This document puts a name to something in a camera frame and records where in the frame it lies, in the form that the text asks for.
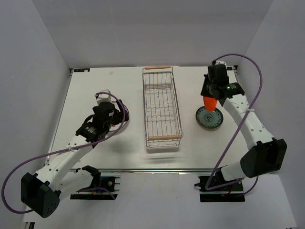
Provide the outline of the orange plastic plate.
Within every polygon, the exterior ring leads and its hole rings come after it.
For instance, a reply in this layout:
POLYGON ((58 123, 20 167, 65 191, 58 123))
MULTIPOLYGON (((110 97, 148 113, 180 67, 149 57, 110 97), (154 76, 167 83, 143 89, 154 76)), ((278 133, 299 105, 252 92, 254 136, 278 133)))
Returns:
POLYGON ((203 97, 203 103, 207 111, 214 111, 217 106, 217 100, 211 97, 203 97))

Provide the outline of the blue patterned plate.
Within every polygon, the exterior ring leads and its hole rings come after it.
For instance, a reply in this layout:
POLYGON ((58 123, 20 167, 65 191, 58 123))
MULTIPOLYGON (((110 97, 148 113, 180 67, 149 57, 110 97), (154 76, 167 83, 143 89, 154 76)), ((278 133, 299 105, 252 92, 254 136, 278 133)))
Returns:
POLYGON ((224 121, 224 116, 223 116, 222 112, 217 108, 215 108, 214 111, 210 112, 210 111, 206 110, 205 106, 202 106, 196 111, 195 119, 196 120, 206 120, 208 122, 216 121, 216 120, 224 121))

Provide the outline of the yellow patterned plate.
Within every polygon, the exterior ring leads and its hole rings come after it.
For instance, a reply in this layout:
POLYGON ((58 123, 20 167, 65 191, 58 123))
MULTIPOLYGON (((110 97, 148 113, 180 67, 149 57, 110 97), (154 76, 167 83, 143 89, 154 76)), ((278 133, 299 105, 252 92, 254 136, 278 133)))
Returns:
POLYGON ((206 121, 206 120, 197 120, 196 121, 197 124, 202 127, 203 129, 207 130, 207 131, 216 131, 218 130, 222 124, 223 124, 223 121, 220 120, 220 121, 206 121))

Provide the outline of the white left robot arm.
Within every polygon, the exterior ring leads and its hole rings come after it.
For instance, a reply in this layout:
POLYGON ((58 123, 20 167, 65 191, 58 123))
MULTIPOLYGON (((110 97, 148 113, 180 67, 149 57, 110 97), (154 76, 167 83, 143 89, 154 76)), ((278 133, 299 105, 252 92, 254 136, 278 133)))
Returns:
POLYGON ((21 179, 21 201, 42 218, 49 217, 61 200, 79 190, 95 191, 101 185, 101 173, 92 166, 83 166, 68 176, 80 159, 106 138, 110 128, 128 120, 126 107, 121 100, 100 102, 93 107, 75 136, 67 152, 58 154, 33 175, 26 173, 21 179))

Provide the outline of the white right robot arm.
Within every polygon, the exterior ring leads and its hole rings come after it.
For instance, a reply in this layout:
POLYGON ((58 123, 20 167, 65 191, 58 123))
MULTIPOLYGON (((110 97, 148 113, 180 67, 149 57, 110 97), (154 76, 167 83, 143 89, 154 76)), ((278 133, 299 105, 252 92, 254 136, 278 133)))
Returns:
POLYGON ((213 61, 208 66, 201 95, 217 100, 237 124, 237 130, 207 180, 206 190, 227 190, 244 178, 258 177, 281 168, 287 150, 285 140, 276 139, 267 131, 240 84, 229 82, 225 64, 213 61), (248 151, 237 162, 220 167, 238 133, 243 135, 248 151))

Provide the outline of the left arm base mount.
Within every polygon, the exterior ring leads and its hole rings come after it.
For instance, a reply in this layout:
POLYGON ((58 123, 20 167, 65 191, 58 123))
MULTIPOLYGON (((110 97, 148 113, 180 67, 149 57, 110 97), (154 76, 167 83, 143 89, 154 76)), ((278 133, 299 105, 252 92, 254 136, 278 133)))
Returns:
POLYGON ((115 200, 119 194, 121 176, 102 174, 99 186, 91 185, 70 195, 71 200, 115 200))

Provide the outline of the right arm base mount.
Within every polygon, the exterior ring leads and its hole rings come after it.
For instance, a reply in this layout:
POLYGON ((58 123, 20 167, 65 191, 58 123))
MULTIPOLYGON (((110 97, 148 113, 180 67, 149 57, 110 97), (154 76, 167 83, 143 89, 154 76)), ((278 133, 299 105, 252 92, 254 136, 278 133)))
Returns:
POLYGON ((199 190, 201 203, 245 202, 244 187, 241 181, 233 185, 207 190, 205 185, 208 178, 208 176, 200 176, 198 182, 194 184, 194 188, 199 190))

